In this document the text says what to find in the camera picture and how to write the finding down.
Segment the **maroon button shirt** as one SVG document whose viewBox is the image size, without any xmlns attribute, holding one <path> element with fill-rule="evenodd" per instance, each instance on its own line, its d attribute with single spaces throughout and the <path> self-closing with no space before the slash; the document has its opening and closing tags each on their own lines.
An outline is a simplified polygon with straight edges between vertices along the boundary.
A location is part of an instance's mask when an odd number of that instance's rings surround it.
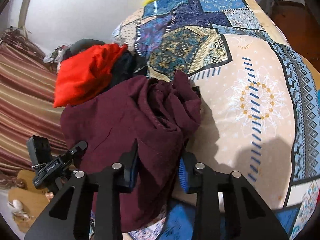
<svg viewBox="0 0 320 240">
<path fill-rule="evenodd" d="M 88 144 L 75 163 L 86 173 L 102 171 L 138 144 L 137 184 L 120 196 L 123 232 L 143 227 L 160 213 L 175 183 L 180 151 L 200 126 L 200 108 L 187 76 L 178 71 L 171 82 L 139 75 L 64 109 L 60 125 L 67 146 Z"/>
</svg>

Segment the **clutter pile of clothes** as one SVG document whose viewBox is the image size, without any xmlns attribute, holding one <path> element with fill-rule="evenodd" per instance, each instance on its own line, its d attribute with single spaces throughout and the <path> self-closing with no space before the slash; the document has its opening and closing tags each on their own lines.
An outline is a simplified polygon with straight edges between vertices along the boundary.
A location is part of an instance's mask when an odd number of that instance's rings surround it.
<svg viewBox="0 0 320 240">
<path fill-rule="evenodd" d="M 78 53 L 91 48 L 95 45 L 104 45 L 105 42 L 99 40 L 93 40 L 88 38 L 83 38 L 78 40 L 74 44 L 63 44 L 55 48 L 50 54 L 43 58 L 44 63 L 60 63 Z"/>
</svg>

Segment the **wooden lap table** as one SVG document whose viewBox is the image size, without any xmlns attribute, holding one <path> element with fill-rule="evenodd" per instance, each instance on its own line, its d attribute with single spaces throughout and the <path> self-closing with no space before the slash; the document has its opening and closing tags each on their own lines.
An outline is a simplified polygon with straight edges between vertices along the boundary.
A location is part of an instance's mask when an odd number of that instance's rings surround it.
<svg viewBox="0 0 320 240">
<path fill-rule="evenodd" d="M 48 205 L 47 188 L 36 189 L 33 185 L 35 172 L 21 170 L 15 180 L 15 187 L 8 193 L 8 208 L 20 232 L 27 233 L 37 217 Z"/>
</svg>

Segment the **striped pink curtain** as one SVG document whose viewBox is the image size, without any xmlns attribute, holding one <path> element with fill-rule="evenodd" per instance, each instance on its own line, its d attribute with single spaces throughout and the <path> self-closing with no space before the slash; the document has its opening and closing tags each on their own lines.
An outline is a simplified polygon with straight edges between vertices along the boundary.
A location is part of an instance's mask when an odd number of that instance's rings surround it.
<svg viewBox="0 0 320 240">
<path fill-rule="evenodd" d="M 55 63 L 16 28 L 1 34 L 1 173 L 16 178 L 31 169 L 26 142 L 38 135 L 49 140 L 53 155 L 67 150 L 60 128 L 62 108 L 54 108 Z"/>
</svg>

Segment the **red folded sweater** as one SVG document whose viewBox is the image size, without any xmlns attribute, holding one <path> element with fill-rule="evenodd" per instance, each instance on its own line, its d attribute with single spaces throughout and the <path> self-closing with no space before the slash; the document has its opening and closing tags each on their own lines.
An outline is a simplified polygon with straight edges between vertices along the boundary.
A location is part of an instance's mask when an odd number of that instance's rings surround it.
<svg viewBox="0 0 320 240">
<path fill-rule="evenodd" d="M 126 44 L 94 45 L 62 61 L 53 107 L 76 106 L 97 96 L 110 84 L 111 70 L 126 51 Z"/>
</svg>

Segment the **blue patchwork quilt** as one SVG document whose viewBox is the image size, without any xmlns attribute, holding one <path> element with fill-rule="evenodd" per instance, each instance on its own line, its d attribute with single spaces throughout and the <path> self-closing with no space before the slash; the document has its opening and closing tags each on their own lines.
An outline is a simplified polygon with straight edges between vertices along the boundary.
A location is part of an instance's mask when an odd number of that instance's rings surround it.
<svg viewBox="0 0 320 240">
<path fill-rule="evenodd" d="M 114 42 L 199 87 L 202 117 L 188 150 L 212 169 L 240 171 L 290 239 L 319 197 L 319 103 L 302 57 L 255 0 L 156 0 L 118 25 Z"/>
</svg>

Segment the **navy folded sweater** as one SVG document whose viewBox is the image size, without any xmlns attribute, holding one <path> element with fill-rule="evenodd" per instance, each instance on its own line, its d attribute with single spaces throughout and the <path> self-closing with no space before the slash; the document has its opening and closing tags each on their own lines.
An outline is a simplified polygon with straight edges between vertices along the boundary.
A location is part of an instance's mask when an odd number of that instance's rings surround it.
<svg viewBox="0 0 320 240">
<path fill-rule="evenodd" d="M 141 57 L 138 54 L 132 55 L 129 51 L 126 51 L 112 67 L 112 79 L 107 89 L 132 77 L 138 75 L 146 76 L 147 68 L 145 57 Z"/>
</svg>

